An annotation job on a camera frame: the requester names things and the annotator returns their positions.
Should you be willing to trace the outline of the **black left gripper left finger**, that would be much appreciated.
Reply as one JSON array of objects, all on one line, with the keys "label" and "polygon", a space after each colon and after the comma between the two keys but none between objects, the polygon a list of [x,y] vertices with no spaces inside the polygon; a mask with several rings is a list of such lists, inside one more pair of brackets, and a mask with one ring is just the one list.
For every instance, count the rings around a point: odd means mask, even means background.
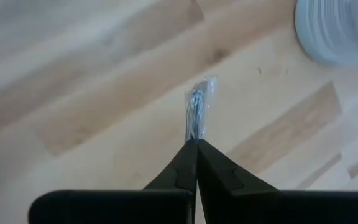
[{"label": "black left gripper left finger", "polygon": [[141,190],[56,190],[29,208],[29,224],[194,224],[198,145],[187,141]]}]

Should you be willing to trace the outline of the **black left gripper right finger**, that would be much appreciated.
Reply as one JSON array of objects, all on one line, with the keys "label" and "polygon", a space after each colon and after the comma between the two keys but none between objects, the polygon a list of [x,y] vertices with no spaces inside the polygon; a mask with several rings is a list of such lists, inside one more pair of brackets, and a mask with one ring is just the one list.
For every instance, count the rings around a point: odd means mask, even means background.
[{"label": "black left gripper right finger", "polygon": [[207,224],[358,224],[358,192],[279,190],[205,140],[197,145]]}]

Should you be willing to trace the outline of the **silver nail clipper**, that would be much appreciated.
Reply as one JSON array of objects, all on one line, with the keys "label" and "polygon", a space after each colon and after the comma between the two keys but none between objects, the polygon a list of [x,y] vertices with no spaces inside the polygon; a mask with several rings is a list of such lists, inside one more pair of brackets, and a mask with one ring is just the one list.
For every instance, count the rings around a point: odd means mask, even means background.
[{"label": "silver nail clipper", "polygon": [[217,77],[208,76],[196,83],[186,94],[185,142],[203,139],[216,84]]}]

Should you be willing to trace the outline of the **white wipes canister yellow label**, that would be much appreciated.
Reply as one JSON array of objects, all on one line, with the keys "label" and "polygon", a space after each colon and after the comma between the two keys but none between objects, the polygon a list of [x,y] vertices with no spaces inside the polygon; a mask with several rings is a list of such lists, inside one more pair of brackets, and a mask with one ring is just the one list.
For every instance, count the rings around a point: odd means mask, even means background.
[{"label": "white wipes canister yellow label", "polygon": [[358,0],[298,0],[295,29],[312,60],[324,65],[358,64]]}]

